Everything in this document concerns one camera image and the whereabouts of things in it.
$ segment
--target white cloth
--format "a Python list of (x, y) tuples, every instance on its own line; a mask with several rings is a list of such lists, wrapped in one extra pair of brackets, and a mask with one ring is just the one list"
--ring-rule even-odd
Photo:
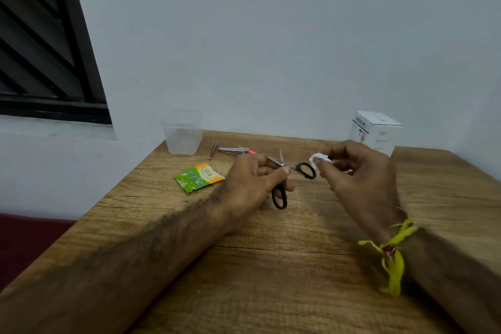
[(313, 169), (315, 169), (315, 172), (318, 172), (319, 169), (318, 169), (317, 165), (313, 162), (314, 159), (321, 159), (321, 160), (331, 162), (329, 160), (329, 156), (327, 156), (326, 154), (321, 154), (321, 153), (314, 154), (313, 156), (310, 157), (310, 164), (313, 167)]

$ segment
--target white wall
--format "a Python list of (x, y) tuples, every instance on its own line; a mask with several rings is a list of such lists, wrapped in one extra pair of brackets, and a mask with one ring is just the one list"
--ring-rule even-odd
[(453, 148), (500, 71), (501, 0), (81, 3), (118, 140), (0, 134), (4, 211), (80, 216), (187, 105), (207, 129), (318, 139), (375, 110), (400, 145)]
[(501, 180), (501, 76), (454, 152)]

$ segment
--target cardboard box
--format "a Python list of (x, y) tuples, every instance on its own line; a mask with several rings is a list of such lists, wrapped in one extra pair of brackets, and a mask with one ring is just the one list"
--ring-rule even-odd
[(348, 139), (391, 156), (403, 125), (380, 112), (357, 111)]

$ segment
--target hand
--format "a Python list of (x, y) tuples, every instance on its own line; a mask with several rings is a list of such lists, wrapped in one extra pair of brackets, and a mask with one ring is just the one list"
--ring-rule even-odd
[(322, 152), (332, 163), (317, 159), (325, 178), (348, 215), (374, 242), (390, 240), (407, 214), (398, 199), (396, 170), (390, 158), (351, 140)]
[[(231, 208), (231, 217), (238, 221), (265, 201), (269, 202), (272, 189), (290, 172), (289, 168), (278, 166), (264, 154), (241, 154), (215, 194)], [(294, 190), (291, 181), (287, 180), (285, 190)]]

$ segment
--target plastic container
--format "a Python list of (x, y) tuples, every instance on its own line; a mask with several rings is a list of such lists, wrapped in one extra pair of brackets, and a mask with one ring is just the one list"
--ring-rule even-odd
[(199, 110), (172, 110), (161, 122), (165, 141), (172, 154), (195, 154), (202, 141)]

